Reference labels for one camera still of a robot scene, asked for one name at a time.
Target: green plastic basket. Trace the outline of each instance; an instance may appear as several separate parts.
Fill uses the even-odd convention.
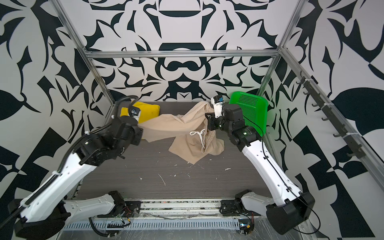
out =
[[[243,115],[262,128],[263,132],[255,124],[244,118],[245,125],[254,127],[260,136],[263,136],[266,131],[266,112],[268,109],[268,101],[265,98],[250,93],[234,92],[229,103],[238,104],[243,110]]]

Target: patterned wallpaper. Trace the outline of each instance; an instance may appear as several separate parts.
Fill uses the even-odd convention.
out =
[[[47,0],[0,0],[0,222],[109,109]],[[10,239],[12,224],[0,231]]]
[[[102,58],[94,60],[115,99],[201,101],[234,91],[256,94],[271,57]]]
[[[309,0],[289,51],[383,158],[384,2]],[[315,197],[318,239],[381,239],[384,192],[281,60],[267,87],[268,127],[282,168]],[[314,214],[314,229],[319,222]]]
[[[94,51],[277,48],[298,0],[62,0]]]

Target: wood grain surface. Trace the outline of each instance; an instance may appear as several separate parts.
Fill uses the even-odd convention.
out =
[[[196,103],[156,104],[160,105],[161,114],[185,114]],[[98,197],[112,190],[131,199],[224,198],[245,189],[270,196],[252,163],[227,134],[220,130],[216,134],[225,142],[224,152],[207,155],[195,165],[168,151],[174,138],[130,145],[123,154],[125,159],[107,160],[88,174],[76,198]]]

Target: beige fabric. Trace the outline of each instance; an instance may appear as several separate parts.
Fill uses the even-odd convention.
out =
[[[207,130],[208,121],[205,118],[205,113],[212,113],[213,111],[208,102],[202,101],[185,115],[162,114],[139,124],[143,128],[142,138],[148,142],[153,142],[176,137],[169,151],[192,164],[207,154],[219,155],[224,151],[224,141],[216,138],[215,131]],[[200,132],[202,129],[205,129],[203,149],[199,135],[191,136],[189,134],[191,131]]]

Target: yellow folded fabric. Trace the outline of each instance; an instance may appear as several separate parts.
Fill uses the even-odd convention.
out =
[[[159,105],[137,102],[133,106],[140,108],[140,110],[141,110],[139,123],[148,121],[149,119],[152,119],[155,117],[158,117],[160,114],[160,106]],[[120,116],[129,116],[128,108],[121,108]]]

